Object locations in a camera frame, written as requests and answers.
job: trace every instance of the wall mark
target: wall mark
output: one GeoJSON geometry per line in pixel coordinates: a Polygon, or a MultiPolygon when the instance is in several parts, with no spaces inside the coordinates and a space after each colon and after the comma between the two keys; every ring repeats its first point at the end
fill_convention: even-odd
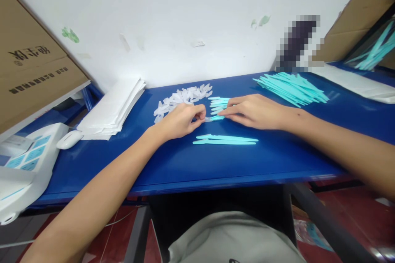
{"type": "Polygon", "coordinates": [[[145,43],[145,39],[142,36],[137,36],[136,37],[136,43],[137,43],[137,47],[141,50],[144,51],[145,47],[144,47],[144,43],[145,43]]]}
{"type": "Polygon", "coordinates": [[[205,46],[205,43],[203,42],[203,40],[195,40],[191,43],[192,47],[201,47],[201,46],[205,46]]]}
{"type": "Polygon", "coordinates": [[[129,46],[128,41],[126,41],[125,35],[120,33],[119,34],[119,39],[121,40],[126,52],[129,52],[130,51],[130,46],[129,46]]]}
{"type": "Polygon", "coordinates": [[[75,43],[78,43],[78,42],[79,42],[78,36],[73,32],[72,29],[70,29],[70,31],[69,31],[68,28],[64,27],[64,28],[62,29],[62,36],[63,36],[63,37],[69,38],[71,41],[73,41],[73,42],[75,42],[75,43]]]}
{"type": "Polygon", "coordinates": [[[259,21],[259,26],[262,27],[264,24],[267,24],[270,20],[270,16],[264,16],[259,21]]]}
{"type": "Polygon", "coordinates": [[[77,55],[77,57],[79,57],[81,59],[90,59],[90,58],[92,58],[89,53],[77,53],[76,55],[77,55]]]}

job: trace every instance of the white wall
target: white wall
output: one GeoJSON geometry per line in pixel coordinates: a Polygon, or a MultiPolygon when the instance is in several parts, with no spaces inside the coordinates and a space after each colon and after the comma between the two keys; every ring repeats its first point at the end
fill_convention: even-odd
{"type": "Polygon", "coordinates": [[[129,74],[156,87],[267,71],[289,21],[321,15],[323,38],[349,0],[24,1],[106,91],[129,74]],[[251,29],[264,15],[269,23],[251,29]],[[62,36],[65,26],[79,43],[62,36]]]}

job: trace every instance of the white cord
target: white cord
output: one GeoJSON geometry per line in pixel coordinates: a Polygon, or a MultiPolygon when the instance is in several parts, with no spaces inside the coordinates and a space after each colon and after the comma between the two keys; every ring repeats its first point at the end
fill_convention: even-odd
{"type": "MultiPolygon", "coordinates": [[[[139,208],[139,207],[140,207],[140,205],[138,205],[133,211],[131,211],[129,214],[127,214],[127,215],[126,215],[125,217],[123,217],[122,219],[119,219],[118,221],[115,221],[114,223],[107,224],[105,227],[110,226],[110,225],[114,225],[114,224],[116,224],[116,223],[122,221],[122,220],[125,219],[127,216],[129,216],[130,214],[132,214],[135,210],[137,210],[137,208],[139,208]]],[[[32,242],[34,242],[34,240],[27,240],[27,241],[24,241],[24,242],[14,242],[14,243],[11,243],[11,244],[0,245],[0,249],[5,249],[5,248],[8,248],[8,247],[17,247],[17,246],[20,246],[20,245],[28,245],[28,244],[30,244],[30,243],[32,243],[32,242]]]]}
{"type": "Polygon", "coordinates": [[[12,244],[0,245],[0,249],[4,249],[6,247],[17,247],[19,245],[27,245],[27,244],[30,244],[32,242],[34,242],[34,240],[28,240],[28,241],[25,241],[25,242],[14,242],[12,244]]]}
{"type": "Polygon", "coordinates": [[[120,219],[120,220],[118,220],[118,221],[115,221],[114,223],[107,224],[105,227],[114,225],[114,224],[116,224],[116,223],[122,221],[122,220],[125,219],[127,216],[129,216],[130,214],[132,214],[135,210],[137,210],[137,208],[139,208],[139,207],[141,207],[141,205],[138,205],[133,211],[131,211],[129,214],[127,214],[127,215],[126,215],[125,217],[123,217],[122,219],[120,219]]]}

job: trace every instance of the white computer mouse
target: white computer mouse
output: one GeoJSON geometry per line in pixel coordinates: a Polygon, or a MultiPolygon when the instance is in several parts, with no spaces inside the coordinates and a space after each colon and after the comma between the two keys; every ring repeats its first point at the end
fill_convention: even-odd
{"type": "Polygon", "coordinates": [[[82,139],[82,132],[73,130],[68,134],[66,134],[63,138],[61,138],[56,144],[56,147],[62,150],[69,149],[81,139],[82,139]]]}

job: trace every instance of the hand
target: hand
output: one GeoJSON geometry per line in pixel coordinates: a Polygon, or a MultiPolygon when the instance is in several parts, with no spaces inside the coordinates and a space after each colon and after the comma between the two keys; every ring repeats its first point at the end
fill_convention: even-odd
{"type": "Polygon", "coordinates": [[[182,138],[197,129],[206,117],[204,105],[179,104],[172,112],[166,115],[162,121],[155,125],[165,137],[165,141],[182,138]]]}
{"type": "Polygon", "coordinates": [[[304,111],[283,106],[256,94],[230,99],[228,107],[218,115],[256,129],[285,130],[286,124],[302,112],[304,111]]]}

